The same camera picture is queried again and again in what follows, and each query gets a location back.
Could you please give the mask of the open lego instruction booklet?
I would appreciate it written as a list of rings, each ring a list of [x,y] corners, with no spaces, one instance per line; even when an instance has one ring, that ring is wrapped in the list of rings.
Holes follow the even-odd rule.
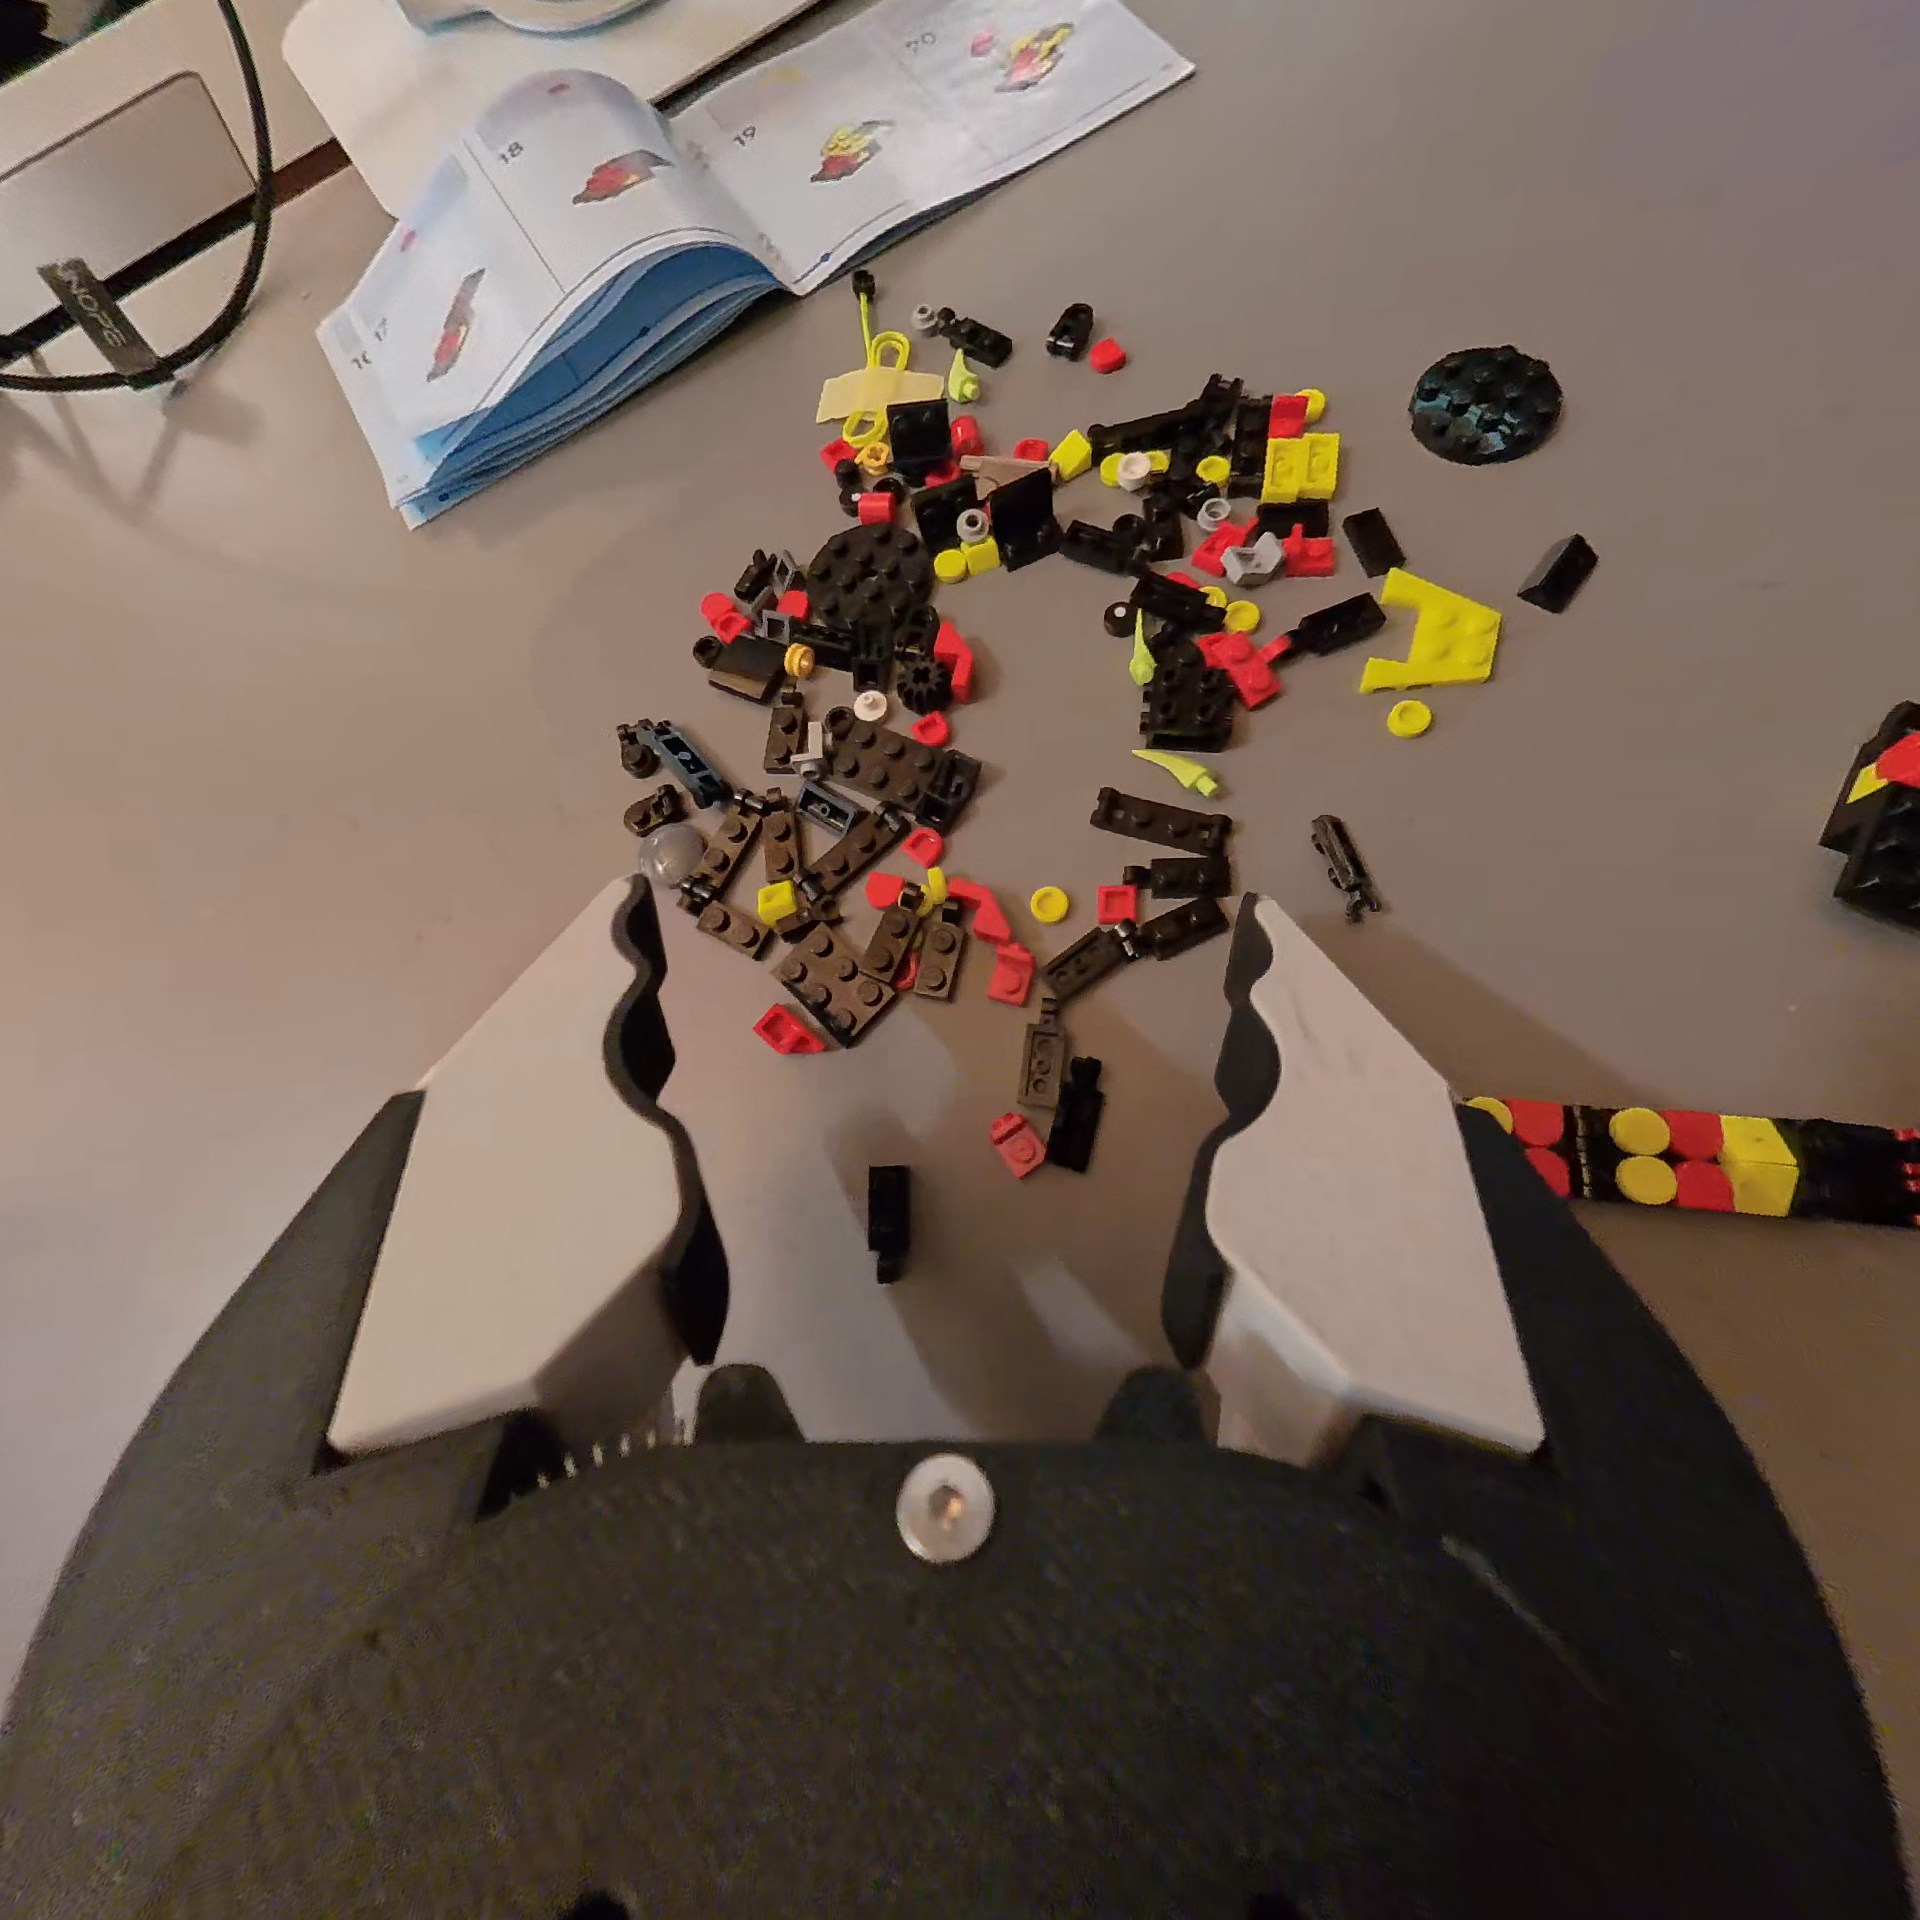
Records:
[[[1182,84],[1125,4],[871,4],[662,115],[542,57],[449,139],[319,347],[412,528],[542,457],[762,296]]]

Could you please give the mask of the black round lego plate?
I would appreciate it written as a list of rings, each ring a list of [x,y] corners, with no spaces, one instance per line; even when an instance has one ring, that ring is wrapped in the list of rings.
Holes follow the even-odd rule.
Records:
[[[1542,359],[1510,343],[1468,347],[1416,376],[1408,429],[1449,463],[1513,463],[1548,444],[1562,405],[1565,391]]]

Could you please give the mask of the long black red yellow lego assembly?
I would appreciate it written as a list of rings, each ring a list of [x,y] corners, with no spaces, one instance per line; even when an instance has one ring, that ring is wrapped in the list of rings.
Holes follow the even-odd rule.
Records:
[[[1471,1094],[1570,1199],[1917,1227],[1917,1133],[1825,1117],[1601,1109]]]

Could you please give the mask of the small black red lego assembly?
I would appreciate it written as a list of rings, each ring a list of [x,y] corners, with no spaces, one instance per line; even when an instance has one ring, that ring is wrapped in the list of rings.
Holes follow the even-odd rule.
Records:
[[[1917,702],[1890,707],[1856,749],[1816,844],[1839,859],[1839,905],[1917,931]]]

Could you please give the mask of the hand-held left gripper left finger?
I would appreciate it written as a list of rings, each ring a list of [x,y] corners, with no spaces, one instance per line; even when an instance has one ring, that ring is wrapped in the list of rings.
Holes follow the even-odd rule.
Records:
[[[421,1083],[326,1439],[344,1456],[516,1413],[586,1452],[710,1361],[728,1261],[684,1123],[665,947],[612,880]]]

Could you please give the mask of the pile of lego pieces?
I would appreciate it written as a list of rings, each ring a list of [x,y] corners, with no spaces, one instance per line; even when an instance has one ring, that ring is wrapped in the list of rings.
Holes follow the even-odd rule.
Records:
[[[766,710],[761,784],[665,718],[615,728],[621,769],[657,776],[623,815],[655,881],[706,940],[773,963],[759,1045],[848,1049],[906,997],[950,999],[981,947],[994,1004],[1021,1009],[1046,981],[1018,1105],[1097,1104],[1081,1092],[1097,1068],[1058,1064],[1058,1004],[1222,925],[1230,827],[1205,806],[1101,795],[1097,830],[1169,857],[1103,885],[1092,937],[1042,967],[991,888],[950,863],[985,768],[952,740],[981,667],[940,591],[1044,560],[1116,583],[1101,623],[1128,651],[1138,758],[1210,797],[1202,756],[1280,696],[1286,661],[1344,653],[1408,606],[1383,517],[1333,524],[1340,440],[1324,419],[1319,391],[1210,375],[1185,403],[994,453],[970,399],[898,385],[872,439],[823,449],[848,526],[809,561],[753,551],[703,599],[693,644],[710,688]]]

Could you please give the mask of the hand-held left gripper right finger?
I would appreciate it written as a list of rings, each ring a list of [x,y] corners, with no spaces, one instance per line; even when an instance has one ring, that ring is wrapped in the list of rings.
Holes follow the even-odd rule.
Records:
[[[1442,1073],[1273,897],[1222,976],[1220,1117],[1161,1326],[1220,1448],[1329,1462],[1367,1420],[1533,1456],[1544,1417]]]

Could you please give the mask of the white grey flat device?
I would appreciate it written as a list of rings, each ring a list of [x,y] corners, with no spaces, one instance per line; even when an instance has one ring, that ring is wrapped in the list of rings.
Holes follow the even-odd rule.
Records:
[[[232,239],[240,273],[184,347],[250,299],[273,212],[344,166],[280,54],[300,3],[5,4],[5,388],[44,355]]]

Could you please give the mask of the white round stand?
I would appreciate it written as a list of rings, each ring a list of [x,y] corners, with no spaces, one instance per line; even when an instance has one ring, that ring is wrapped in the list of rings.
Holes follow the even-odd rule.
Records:
[[[489,17],[512,32],[535,36],[569,36],[598,32],[655,3],[397,3],[402,15],[421,32],[434,32],[468,17]]]

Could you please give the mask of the yellow wedge lego plate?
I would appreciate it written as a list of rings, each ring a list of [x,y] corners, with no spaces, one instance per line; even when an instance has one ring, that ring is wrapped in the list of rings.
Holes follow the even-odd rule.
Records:
[[[1383,607],[1412,612],[1408,655],[1369,655],[1360,692],[1479,685],[1494,671],[1502,612],[1404,567],[1383,576]]]

